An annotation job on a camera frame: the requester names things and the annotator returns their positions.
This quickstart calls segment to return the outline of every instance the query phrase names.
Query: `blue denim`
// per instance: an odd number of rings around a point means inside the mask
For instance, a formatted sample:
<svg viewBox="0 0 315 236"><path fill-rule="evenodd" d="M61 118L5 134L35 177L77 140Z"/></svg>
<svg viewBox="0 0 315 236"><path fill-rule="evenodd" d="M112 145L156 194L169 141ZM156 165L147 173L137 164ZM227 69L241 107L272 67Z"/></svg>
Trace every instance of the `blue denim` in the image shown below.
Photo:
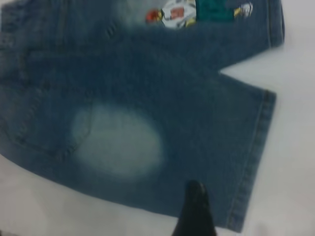
<svg viewBox="0 0 315 236"><path fill-rule="evenodd" d="M281 2L252 0L247 18L182 29L146 24L160 2L5 5L0 153L82 193L171 216L195 179L215 225L240 232L276 95L218 71L283 43Z"/></svg>

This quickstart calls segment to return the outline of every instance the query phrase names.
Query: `white table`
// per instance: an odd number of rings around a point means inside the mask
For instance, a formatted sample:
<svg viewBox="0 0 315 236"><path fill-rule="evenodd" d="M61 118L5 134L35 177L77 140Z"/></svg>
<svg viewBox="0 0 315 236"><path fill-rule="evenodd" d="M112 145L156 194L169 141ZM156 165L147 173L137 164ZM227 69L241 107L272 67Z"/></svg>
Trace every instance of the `white table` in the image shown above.
<svg viewBox="0 0 315 236"><path fill-rule="evenodd" d="M223 71L278 94L244 236L315 235L315 2L284 0L283 8L285 45ZM175 224L82 195L0 156L0 229L20 236L169 236Z"/></svg>

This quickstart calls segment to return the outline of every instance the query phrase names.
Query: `bleached spot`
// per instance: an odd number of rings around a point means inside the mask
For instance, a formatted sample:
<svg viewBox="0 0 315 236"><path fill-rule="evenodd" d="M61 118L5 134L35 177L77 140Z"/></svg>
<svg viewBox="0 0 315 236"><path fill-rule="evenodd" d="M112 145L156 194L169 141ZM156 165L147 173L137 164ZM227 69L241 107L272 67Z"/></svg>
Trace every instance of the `bleached spot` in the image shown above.
<svg viewBox="0 0 315 236"><path fill-rule="evenodd" d="M114 11L119 20L128 28L145 25L146 14L154 8L162 8L167 0L117 0Z"/></svg>
<svg viewBox="0 0 315 236"><path fill-rule="evenodd" d="M73 122L72 135L84 126L80 110ZM159 133L142 114L117 106L93 108L91 133L76 152L83 165L124 180L135 180L154 173L163 163Z"/></svg>

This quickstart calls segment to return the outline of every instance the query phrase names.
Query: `cartoon character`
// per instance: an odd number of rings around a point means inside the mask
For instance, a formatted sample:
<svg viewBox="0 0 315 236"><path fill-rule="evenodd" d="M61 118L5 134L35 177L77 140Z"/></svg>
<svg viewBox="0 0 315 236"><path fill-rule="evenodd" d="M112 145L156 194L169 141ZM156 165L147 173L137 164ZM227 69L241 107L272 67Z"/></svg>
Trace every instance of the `cartoon character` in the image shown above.
<svg viewBox="0 0 315 236"><path fill-rule="evenodd" d="M231 22L236 17L249 17L252 3L226 8L225 0L170 0L162 9L148 12L146 22L162 21L168 28L178 29L196 21Z"/></svg>

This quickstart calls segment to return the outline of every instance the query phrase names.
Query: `denim fabric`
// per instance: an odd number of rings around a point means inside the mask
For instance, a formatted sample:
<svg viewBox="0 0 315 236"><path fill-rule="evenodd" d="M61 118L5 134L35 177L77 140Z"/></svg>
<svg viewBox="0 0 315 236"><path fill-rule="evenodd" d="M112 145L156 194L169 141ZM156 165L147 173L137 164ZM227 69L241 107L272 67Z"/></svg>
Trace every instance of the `denim fabric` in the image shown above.
<svg viewBox="0 0 315 236"><path fill-rule="evenodd" d="M145 22L163 0L4 6L0 153L82 193L172 216L196 179L215 225L241 231L276 96L218 70L284 40L279 0L252 3L246 19L183 29Z"/></svg>

